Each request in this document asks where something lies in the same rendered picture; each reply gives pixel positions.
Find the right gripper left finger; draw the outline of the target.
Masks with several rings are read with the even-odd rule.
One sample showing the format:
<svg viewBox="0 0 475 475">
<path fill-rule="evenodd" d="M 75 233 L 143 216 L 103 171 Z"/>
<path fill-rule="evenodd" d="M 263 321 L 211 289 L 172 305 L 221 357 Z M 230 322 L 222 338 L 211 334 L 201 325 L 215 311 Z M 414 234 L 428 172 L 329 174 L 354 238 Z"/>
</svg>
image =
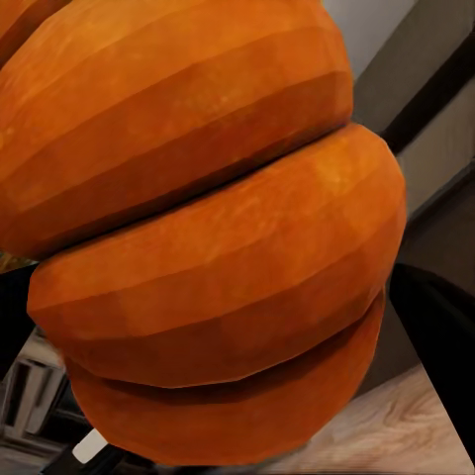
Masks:
<svg viewBox="0 0 475 475">
<path fill-rule="evenodd" d="M 35 328 L 26 313 L 31 274 L 37 265 L 0 274 L 0 381 Z"/>
</svg>

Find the pumpkin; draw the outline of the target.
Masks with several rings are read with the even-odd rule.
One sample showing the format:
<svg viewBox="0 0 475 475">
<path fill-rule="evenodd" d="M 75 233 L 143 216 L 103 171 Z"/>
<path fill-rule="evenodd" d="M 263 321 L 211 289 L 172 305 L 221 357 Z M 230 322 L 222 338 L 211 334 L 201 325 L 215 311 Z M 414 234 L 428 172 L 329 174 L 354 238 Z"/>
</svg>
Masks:
<svg viewBox="0 0 475 475">
<path fill-rule="evenodd" d="M 357 391 L 408 220 L 320 0 L 0 0 L 0 274 L 110 443 L 244 466 Z"/>
</svg>

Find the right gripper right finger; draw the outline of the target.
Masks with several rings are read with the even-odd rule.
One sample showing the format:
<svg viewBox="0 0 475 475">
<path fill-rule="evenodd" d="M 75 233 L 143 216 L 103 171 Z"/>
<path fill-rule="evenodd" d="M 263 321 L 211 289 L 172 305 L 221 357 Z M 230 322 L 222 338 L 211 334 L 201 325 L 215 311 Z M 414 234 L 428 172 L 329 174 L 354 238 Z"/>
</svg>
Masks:
<svg viewBox="0 0 475 475">
<path fill-rule="evenodd" d="M 398 263 L 389 298 L 475 466 L 475 296 Z"/>
</svg>

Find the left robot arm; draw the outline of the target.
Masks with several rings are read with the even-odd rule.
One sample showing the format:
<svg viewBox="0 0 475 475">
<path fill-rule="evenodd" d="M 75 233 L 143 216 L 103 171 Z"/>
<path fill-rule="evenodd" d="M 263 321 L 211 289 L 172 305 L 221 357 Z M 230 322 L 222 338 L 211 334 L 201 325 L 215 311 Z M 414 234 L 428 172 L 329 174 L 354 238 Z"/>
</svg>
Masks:
<svg viewBox="0 0 475 475">
<path fill-rule="evenodd" d="M 124 457 L 123 449 L 110 444 L 95 427 L 91 427 L 49 462 L 41 475 L 110 475 Z"/>
</svg>

